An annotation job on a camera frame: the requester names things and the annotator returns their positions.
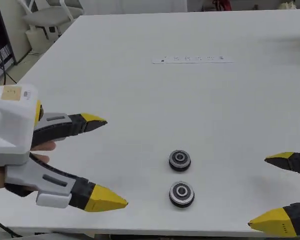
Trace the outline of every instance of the red object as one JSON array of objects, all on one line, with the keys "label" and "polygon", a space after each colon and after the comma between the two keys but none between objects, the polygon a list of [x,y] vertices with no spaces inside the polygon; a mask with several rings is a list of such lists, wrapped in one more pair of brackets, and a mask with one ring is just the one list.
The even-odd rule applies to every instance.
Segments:
[{"label": "red object", "polygon": [[229,0],[213,0],[213,3],[217,11],[232,11]]}]

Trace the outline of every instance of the chair leg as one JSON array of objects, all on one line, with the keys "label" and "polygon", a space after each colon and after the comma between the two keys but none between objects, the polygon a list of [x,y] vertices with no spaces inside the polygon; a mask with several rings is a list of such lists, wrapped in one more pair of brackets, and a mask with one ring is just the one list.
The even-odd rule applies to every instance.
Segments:
[{"label": "chair leg", "polygon": [[56,30],[58,31],[58,37],[60,38],[61,35],[62,35],[62,33],[61,33],[61,31],[60,31],[60,28],[57,26],[57,27],[56,27]]}]

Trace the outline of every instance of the floor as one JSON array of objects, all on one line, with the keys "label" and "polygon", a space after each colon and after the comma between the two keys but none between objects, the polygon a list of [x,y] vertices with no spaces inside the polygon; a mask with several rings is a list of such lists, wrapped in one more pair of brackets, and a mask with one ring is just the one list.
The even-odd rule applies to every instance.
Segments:
[{"label": "floor", "polygon": [[[8,69],[8,74],[15,80],[19,82],[20,79],[36,64],[40,59],[39,55],[27,55],[18,65],[11,66]],[[4,84],[4,78],[0,79],[0,85]],[[15,84],[8,76],[6,78],[6,85]]]}]

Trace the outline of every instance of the paper label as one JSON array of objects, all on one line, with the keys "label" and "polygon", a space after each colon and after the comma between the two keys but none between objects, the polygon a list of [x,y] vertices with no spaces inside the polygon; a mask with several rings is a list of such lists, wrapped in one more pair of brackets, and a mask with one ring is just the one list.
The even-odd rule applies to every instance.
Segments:
[{"label": "paper label", "polygon": [[4,86],[1,99],[10,101],[20,101],[21,90],[21,86]]}]

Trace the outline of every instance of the human hand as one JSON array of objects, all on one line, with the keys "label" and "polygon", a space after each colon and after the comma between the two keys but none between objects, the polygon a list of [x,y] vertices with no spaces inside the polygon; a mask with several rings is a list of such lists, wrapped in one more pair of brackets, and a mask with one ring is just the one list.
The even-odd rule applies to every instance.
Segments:
[{"label": "human hand", "polygon": [[[54,141],[47,141],[39,146],[31,149],[31,151],[52,151],[56,148]],[[34,154],[39,160],[44,163],[49,162],[49,157],[45,155]],[[5,187],[5,167],[0,166],[0,189]]]}]

